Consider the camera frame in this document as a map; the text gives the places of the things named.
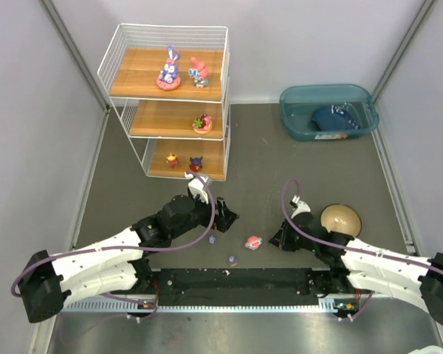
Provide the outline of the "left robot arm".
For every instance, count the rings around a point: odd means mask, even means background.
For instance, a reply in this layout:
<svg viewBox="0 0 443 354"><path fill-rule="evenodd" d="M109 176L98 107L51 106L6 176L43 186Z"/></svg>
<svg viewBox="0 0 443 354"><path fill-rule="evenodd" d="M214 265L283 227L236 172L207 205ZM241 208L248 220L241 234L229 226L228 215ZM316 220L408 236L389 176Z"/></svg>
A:
<svg viewBox="0 0 443 354"><path fill-rule="evenodd" d="M238 217L223 198L211 202L177 195L156 214L103 241L68 253L34 253L13 288L30 323L45 321L88 297L144 291L152 278L145 253L170 251L174 239L198 226L226 232Z"/></svg>

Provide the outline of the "pink bear strawberry toy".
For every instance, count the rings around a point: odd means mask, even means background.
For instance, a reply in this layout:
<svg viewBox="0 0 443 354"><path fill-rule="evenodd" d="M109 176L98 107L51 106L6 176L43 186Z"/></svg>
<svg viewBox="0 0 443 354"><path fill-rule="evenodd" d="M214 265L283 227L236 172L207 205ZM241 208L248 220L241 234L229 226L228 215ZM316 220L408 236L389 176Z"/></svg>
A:
<svg viewBox="0 0 443 354"><path fill-rule="evenodd" d="M193 121L192 128L197 134L209 133L212 129L212 117L208 114L202 114Z"/></svg>

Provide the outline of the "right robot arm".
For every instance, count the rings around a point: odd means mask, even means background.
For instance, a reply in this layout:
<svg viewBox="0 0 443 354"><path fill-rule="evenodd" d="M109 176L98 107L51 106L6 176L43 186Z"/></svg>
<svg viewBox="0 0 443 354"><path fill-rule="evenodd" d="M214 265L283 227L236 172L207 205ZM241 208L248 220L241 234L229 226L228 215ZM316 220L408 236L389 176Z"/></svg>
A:
<svg viewBox="0 0 443 354"><path fill-rule="evenodd" d="M270 243L283 251L312 252L351 287L414 305L443 326L443 253L414 257L328 231L309 212L284 219Z"/></svg>

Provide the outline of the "purple bunny donut toy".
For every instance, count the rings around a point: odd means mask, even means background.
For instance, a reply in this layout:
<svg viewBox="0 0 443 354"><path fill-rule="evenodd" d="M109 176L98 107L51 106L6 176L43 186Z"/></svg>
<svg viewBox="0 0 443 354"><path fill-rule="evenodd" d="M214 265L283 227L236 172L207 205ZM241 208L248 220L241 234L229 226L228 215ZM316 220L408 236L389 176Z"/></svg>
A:
<svg viewBox="0 0 443 354"><path fill-rule="evenodd" d="M179 75L178 61L180 59L180 52L173 46L168 47L168 57L165 65L159 71L157 78L157 86L165 91L171 91L177 89L182 79Z"/></svg>

